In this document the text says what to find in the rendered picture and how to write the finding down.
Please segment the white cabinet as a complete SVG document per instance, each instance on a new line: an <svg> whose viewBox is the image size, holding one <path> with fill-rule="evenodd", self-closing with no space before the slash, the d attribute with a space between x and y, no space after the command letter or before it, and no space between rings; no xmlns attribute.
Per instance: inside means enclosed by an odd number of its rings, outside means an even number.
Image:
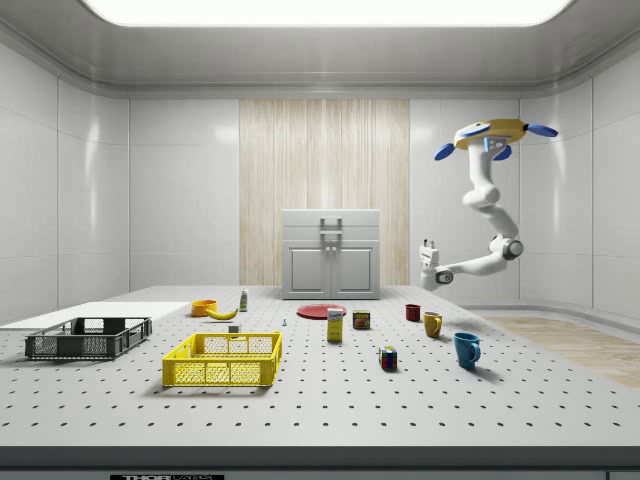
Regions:
<svg viewBox="0 0 640 480"><path fill-rule="evenodd" d="M377 299L378 209L284 209L285 299Z"/></svg>

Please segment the blue mug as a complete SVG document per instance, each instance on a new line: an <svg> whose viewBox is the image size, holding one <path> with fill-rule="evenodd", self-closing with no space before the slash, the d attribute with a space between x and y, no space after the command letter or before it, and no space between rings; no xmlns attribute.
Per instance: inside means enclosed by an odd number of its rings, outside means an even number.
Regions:
<svg viewBox="0 0 640 480"><path fill-rule="evenodd" d="M459 365L464 369L474 369L481 356L479 337L471 333L458 332L454 335L454 345Z"/></svg>

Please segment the yellow and white box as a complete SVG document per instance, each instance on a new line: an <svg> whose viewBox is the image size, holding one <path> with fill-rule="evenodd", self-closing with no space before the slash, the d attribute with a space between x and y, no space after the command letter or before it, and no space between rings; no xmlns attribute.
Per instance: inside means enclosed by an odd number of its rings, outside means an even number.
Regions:
<svg viewBox="0 0 640 480"><path fill-rule="evenodd" d="M342 341L344 314L345 310L342 307L327 309L327 340L329 342Z"/></svg>

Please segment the red plate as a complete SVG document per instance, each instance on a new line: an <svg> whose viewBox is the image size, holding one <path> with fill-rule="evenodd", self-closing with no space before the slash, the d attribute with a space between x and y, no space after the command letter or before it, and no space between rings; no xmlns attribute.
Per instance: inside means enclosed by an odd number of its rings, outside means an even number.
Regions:
<svg viewBox="0 0 640 480"><path fill-rule="evenodd" d="M302 318L311 320L326 320L330 309L339 310L345 315L347 310L345 307L335 304L309 304L303 305L297 309L297 315Z"/></svg>

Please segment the drone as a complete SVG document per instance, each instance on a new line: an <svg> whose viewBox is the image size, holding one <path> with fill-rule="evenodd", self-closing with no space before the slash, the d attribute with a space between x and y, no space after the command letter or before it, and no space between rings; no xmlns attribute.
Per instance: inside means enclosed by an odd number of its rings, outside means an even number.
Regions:
<svg viewBox="0 0 640 480"><path fill-rule="evenodd" d="M468 143L474 139L482 139L485 150L489 150L487 136L506 137L505 144L519 141L527 132L544 137L555 137L558 132L551 127L540 124L524 123L520 119L494 119L472 123L458 130L454 142L442 146L435 154L435 160L449 156L455 149L467 150Z"/></svg>

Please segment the yellow basket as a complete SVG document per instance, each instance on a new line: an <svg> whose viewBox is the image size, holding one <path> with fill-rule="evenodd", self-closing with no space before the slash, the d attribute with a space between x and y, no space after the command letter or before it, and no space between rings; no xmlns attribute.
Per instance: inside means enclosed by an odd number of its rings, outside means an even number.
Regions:
<svg viewBox="0 0 640 480"><path fill-rule="evenodd" d="M195 333L162 359L165 386L270 386L282 334Z"/></svg>

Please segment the white board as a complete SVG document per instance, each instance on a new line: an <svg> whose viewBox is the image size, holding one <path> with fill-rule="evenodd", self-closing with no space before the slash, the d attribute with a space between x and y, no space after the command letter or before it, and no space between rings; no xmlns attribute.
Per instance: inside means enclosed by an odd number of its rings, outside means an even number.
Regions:
<svg viewBox="0 0 640 480"><path fill-rule="evenodd" d="M41 330L77 317L151 317L156 319L186 305L186 302L88 302L2 325L0 330Z"/></svg>

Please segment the dark grey basket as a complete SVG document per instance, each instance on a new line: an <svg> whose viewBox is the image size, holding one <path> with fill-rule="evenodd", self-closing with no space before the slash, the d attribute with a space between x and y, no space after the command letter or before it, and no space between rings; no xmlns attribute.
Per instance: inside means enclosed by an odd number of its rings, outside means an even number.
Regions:
<svg viewBox="0 0 640 480"><path fill-rule="evenodd" d="M115 359L147 339L150 317L76 317L29 334L30 359Z"/></svg>

